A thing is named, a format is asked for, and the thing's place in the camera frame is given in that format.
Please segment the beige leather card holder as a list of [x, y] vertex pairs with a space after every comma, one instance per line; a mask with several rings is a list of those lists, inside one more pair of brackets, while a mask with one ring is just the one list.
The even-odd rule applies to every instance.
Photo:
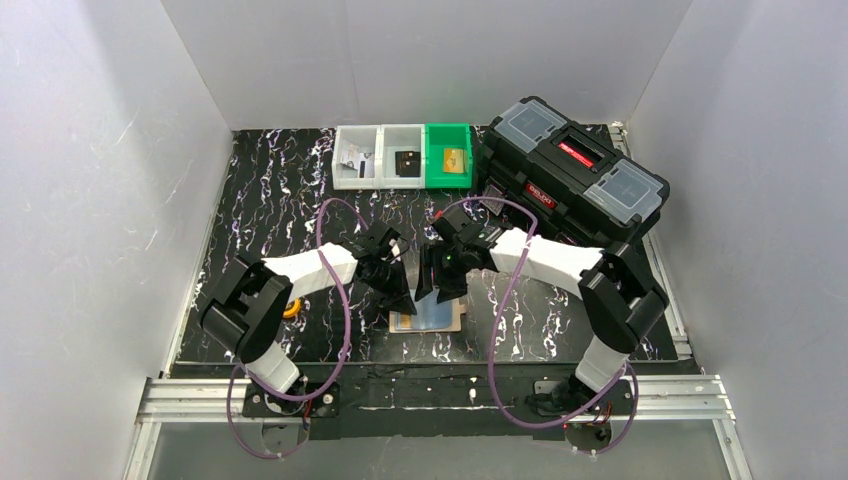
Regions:
[[390, 312], [389, 332], [392, 334], [459, 332], [462, 319], [468, 310], [467, 298], [460, 297], [439, 303], [437, 294], [438, 291], [416, 301], [416, 315]]

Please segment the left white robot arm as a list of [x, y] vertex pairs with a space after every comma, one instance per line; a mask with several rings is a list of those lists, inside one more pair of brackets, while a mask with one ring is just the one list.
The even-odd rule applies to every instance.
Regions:
[[269, 394], [294, 402], [314, 399], [329, 389], [341, 369], [334, 368], [317, 389], [295, 394], [293, 386], [300, 371], [276, 340], [286, 307], [330, 287], [361, 283], [376, 294], [380, 308], [415, 314], [399, 258], [400, 238], [396, 229], [375, 221], [339, 244], [256, 261], [239, 256], [230, 262], [201, 308], [200, 326]]

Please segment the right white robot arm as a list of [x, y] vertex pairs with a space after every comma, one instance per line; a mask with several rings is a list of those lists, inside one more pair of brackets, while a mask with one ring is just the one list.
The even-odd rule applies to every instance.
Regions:
[[576, 295], [593, 338], [573, 375], [577, 387], [599, 392], [619, 374], [669, 305], [664, 289], [632, 245], [580, 247], [515, 227], [484, 224], [454, 210], [438, 216], [437, 239], [421, 245], [416, 299], [440, 303], [468, 292], [473, 270], [517, 273]]

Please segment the gold card in bin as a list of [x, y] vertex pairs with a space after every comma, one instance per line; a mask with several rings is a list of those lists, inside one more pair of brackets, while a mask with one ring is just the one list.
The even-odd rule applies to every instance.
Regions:
[[443, 152], [442, 171], [446, 174], [464, 174], [466, 152], [461, 148], [446, 148]]

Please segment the black card in bin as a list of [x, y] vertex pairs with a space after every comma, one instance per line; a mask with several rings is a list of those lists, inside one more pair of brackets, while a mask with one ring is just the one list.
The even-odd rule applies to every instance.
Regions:
[[401, 178], [416, 178], [420, 176], [421, 162], [417, 158], [401, 158], [395, 162], [396, 174]]

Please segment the silver cards in bin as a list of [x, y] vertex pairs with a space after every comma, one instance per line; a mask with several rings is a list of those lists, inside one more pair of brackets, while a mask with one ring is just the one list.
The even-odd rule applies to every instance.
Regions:
[[375, 176], [375, 153], [359, 148], [345, 149], [339, 165], [343, 177], [371, 179]]

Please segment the left white storage bin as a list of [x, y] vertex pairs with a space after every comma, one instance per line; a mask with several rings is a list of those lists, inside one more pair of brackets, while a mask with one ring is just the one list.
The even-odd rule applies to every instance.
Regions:
[[331, 161], [335, 190], [377, 188], [377, 125], [340, 125], [336, 128]]

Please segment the white storage bin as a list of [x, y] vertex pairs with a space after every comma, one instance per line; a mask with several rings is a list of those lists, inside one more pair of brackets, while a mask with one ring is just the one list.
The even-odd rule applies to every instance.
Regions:
[[380, 189], [425, 188], [425, 126], [384, 124], [378, 132], [377, 185]]
[[377, 188], [377, 125], [340, 125], [336, 128], [331, 161], [335, 190]]

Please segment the green storage bin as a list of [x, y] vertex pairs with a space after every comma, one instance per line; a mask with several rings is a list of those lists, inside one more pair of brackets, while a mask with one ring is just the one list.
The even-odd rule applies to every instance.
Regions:
[[470, 189], [473, 183], [471, 127], [465, 123], [425, 125], [425, 188]]

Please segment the middle white storage bin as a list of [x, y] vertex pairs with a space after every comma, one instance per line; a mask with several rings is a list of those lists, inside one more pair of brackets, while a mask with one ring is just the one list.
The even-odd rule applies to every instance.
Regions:
[[425, 188], [425, 126], [384, 124], [378, 132], [377, 185], [380, 189]]

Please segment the black plastic toolbox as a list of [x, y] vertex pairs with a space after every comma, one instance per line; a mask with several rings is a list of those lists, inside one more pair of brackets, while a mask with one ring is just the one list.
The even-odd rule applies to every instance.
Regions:
[[640, 240], [670, 196], [664, 178], [536, 96], [485, 129], [472, 190], [496, 215], [504, 208], [495, 199], [513, 201], [535, 215], [545, 238], [587, 247]]

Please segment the aluminium frame rail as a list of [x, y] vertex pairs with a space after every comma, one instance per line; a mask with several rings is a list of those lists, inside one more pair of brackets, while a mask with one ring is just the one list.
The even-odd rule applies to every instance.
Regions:
[[[752, 474], [735, 430], [735, 414], [717, 375], [624, 375], [587, 408], [568, 413], [572, 423], [709, 420], [733, 479]], [[510, 422], [480, 374], [425, 376], [363, 373], [342, 380], [304, 406], [287, 407], [247, 379], [159, 379], [145, 387], [127, 479], [150, 472], [166, 423], [283, 425], [306, 422], [332, 439], [366, 436], [502, 435]]]

